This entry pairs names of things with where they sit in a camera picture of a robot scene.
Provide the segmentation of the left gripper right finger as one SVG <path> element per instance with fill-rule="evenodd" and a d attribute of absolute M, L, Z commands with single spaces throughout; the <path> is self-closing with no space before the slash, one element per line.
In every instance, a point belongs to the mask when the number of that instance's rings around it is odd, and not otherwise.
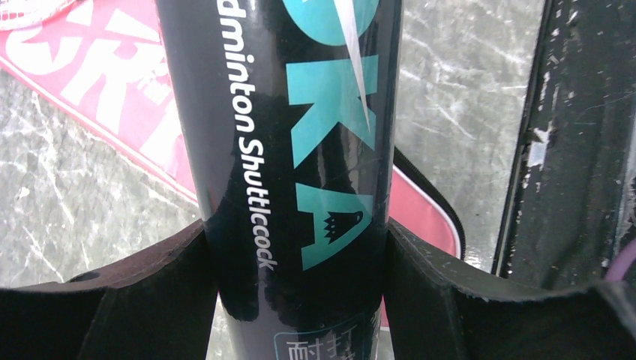
<path fill-rule="evenodd" d="M 384 297 L 396 359 L 633 359 L 635 289 L 546 290 L 494 276 L 388 225 Z"/>

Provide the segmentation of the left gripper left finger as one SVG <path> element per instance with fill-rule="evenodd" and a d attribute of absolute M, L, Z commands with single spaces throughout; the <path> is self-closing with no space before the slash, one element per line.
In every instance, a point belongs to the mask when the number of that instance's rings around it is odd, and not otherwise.
<path fill-rule="evenodd" d="M 217 287 L 203 224 L 65 283 L 1 291 L 3 359 L 204 359 Z"/>

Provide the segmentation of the black shuttlecock tube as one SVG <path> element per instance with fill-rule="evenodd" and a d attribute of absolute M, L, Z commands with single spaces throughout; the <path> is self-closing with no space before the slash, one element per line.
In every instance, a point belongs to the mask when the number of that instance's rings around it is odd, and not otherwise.
<path fill-rule="evenodd" d="M 401 1 L 158 1 L 238 359 L 375 359 Z"/>

